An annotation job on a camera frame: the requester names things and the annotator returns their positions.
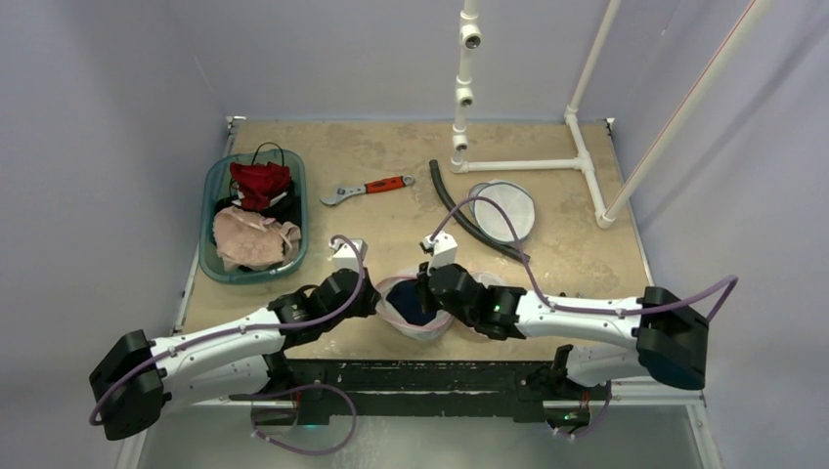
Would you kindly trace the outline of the pink trimmed mesh laundry bag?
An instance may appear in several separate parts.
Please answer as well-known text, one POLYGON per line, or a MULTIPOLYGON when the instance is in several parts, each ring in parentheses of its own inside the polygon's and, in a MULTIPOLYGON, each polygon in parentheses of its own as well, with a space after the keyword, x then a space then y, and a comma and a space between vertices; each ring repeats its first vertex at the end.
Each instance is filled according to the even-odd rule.
POLYGON ((416 272, 402 271, 381 280, 376 285, 380 300, 377 313, 407 337, 419 341, 432 341, 443 335, 454 322, 449 313, 436 307, 426 306, 416 289, 416 272))

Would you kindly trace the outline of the navy blue bra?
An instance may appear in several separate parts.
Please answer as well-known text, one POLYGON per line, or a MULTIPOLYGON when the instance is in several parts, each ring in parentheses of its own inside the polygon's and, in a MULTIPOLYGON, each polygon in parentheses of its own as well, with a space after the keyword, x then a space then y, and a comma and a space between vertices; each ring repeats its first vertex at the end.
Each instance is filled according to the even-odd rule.
POLYGON ((386 301, 406 323, 425 326, 437 318, 436 309, 422 305, 415 279, 404 279, 395 283, 386 294, 386 301))

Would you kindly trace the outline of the white mesh laundry bag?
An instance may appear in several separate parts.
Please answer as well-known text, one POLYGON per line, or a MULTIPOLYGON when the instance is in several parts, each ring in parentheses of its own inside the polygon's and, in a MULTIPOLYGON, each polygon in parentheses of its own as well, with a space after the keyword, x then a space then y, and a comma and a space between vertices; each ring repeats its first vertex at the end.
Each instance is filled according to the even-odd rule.
MULTIPOLYGON (((506 214, 520 240, 526 239, 535 225, 535 201, 517 184, 492 180, 476 184, 468 195, 491 199, 506 214)), ((514 244, 515 237, 496 208, 480 200, 471 201, 468 206, 475 224, 487 238, 500 244, 514 244)))

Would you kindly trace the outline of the pink lace bra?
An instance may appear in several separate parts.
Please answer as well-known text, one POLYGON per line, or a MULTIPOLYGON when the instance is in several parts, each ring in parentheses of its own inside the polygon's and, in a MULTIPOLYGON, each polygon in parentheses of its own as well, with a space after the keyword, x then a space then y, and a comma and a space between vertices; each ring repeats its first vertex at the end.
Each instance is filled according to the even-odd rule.
POLYGON ((216 251, 226 271, 265 271, 292 261, 299 250, 301 229, 231 206, 213 218, 216 251))

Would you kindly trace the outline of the red lace bra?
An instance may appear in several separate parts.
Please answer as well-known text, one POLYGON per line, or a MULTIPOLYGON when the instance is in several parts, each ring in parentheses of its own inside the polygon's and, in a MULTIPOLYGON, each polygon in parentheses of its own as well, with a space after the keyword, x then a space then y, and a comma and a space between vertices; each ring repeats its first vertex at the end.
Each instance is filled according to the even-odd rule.
POLYGON ((237 185, 239 207, 261 212, 285 197, 292 186, 290 170, 273 162, 231 163, 230 174, 237 185))

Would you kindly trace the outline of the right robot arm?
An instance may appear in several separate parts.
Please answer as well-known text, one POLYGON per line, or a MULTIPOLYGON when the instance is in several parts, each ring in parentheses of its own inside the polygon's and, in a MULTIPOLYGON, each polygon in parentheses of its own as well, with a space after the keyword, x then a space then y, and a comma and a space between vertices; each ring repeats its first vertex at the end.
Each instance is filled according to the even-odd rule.
POLYGON ((541 297, 522 287, 485 285, 458 264, 427 267, 418 279, 440 310, 492 340, 588 341, 557 349, 548 383, 560 397, 638 376, 689 391, 706 384, 710 322, 665 288, 611 300, 541 297))

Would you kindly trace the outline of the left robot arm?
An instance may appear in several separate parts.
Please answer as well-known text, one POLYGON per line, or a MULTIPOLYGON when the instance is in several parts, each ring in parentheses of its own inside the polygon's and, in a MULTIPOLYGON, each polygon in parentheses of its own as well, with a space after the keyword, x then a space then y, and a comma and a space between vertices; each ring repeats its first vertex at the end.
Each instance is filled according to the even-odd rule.
POLYGON ((89 376, 89 417, 110 441, 149 429, 180 407, 232 395, 277 400, 290 390, 284 351, 318 340, 351 318, 373 315, 380 299, 367 271, 340 269, 319 285, 283 294, 254 312, 190 334, 119 337, 89 376))

